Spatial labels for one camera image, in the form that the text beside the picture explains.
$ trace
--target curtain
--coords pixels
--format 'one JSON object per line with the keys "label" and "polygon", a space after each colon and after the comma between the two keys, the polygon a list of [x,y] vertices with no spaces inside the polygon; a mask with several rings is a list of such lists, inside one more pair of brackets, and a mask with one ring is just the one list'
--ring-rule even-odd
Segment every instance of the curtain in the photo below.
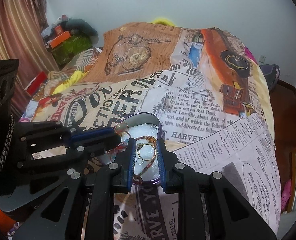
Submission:
{"label": "curtain", "polygon": [[12,111],[21,115],[30,96],[24,91],[41,71],[59,70],[45,49],[45,0],[0,0],[0,59],[19,59]]}

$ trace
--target power outlet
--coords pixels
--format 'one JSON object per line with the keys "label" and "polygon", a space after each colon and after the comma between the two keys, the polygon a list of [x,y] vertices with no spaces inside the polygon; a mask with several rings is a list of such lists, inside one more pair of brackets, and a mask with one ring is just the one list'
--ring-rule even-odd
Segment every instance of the power outlet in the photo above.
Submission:
{"label": "power outlet", "polygon": [[266,60],[266,57],[263,56],[263,55],[261,55],[258,61],[259,61],[260,63],[264,63],[265,60]]}

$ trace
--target bed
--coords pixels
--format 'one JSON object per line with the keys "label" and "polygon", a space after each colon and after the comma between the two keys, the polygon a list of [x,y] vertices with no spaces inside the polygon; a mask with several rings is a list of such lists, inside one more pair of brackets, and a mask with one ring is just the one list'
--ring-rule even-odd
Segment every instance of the bed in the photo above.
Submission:
{"label": "bed", "polygon": [[[229,32],[138,22],[105,33],[104,40],[101,53],[88,50],[62,72],[50,73],[22,121],[61,121],[64,126],[91,129],[149,112],[162,123],[167,150],[174,151],[255,114],[274,139],[265,78],[249,49]],[[54,93],[76,70],[85,74]],[[243,158],[246,162],[251,156],[245,153]],[[90,158],[85,173],[101,165]],[[280,182],[276,184],[278,208],[281,189]],[[136,192],[116,194],[118,209],[136,215]],[[276,233],[278,210],[272,213],[275,218],[267,223]],[[114,228],[115,239],[126,239],[126,233],[138,239],[151,237],[145,225],[136,222],[127,228],[126,224]]]}

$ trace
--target gold ring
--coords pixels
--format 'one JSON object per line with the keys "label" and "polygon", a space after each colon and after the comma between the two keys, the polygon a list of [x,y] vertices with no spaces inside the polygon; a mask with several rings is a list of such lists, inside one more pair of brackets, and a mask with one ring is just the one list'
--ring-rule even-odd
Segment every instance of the gold ring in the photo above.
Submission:
{"label": "gold ring", "polygon": [[[142,158],[142,157],[140,156],[140,149],[141,149],[142,147],[144,147],[145,145],[150,145],[151,147],[153,147],[153,157],[150,158],[150,159],[144,159],[144,158]],[[152,144],[150,144],[150,143],[138,143],[138,145],[137,145],[137,152],[138,152],[138,156],[139,156],[139,158],[142,159],[142,160],[144,160],[144,161],[150,161],[150,160],[152,160],[152,159],[154,159],[154,158],[156,157],[156,148],[155,148],[154,145],[152,145]]]}
{"label": "gold ring", "polygon": [[118,125],[116,125],[115,132],[119,135],[122,135],[125,132],[127,132],[128,129],[129,129],[129,126],[126,122],[120,122]]}

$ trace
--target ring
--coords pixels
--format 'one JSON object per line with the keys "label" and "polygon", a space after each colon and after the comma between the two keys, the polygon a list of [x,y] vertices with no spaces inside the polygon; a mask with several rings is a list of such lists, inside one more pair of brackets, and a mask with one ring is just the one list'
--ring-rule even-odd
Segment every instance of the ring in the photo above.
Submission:
{"label": "ring", "polygon": [[141,159],[141,158],[138,158],[138,159],[136,160],[136,162],[138,163],[138,165],[143,165],[143,163],[144,163],[144,160],[143,160],[143,159]]}
{"label": "ring", "polygon": [[115,132],[119,135],[122,135],[123,133],[127,132],[129,129],[128,124],[126,122],[121,122],[115,127]]}
{"label": "ring", "polygon": [[[142,158],[141,156],[140,156],[140,149],[142,148],[142,147],[144,147],[145,145],[150,145],[151,147],[153,147],[153,157],[152,158],[150,158],[150,159],[144,159],[144,158]],[[138,152],[138,156],[139,156],[139,158],[140,159],[142,159],[142,160],[144,160],[144,161],[150,161],[150,160],[152,160],[152,159],[154,159],[155,157],[156,157],[156,148],[155,148],[155,146],[154,145],[152,145],[152,144],[150,144],[150,143],[138,143],[137,144],[137,152]]]}

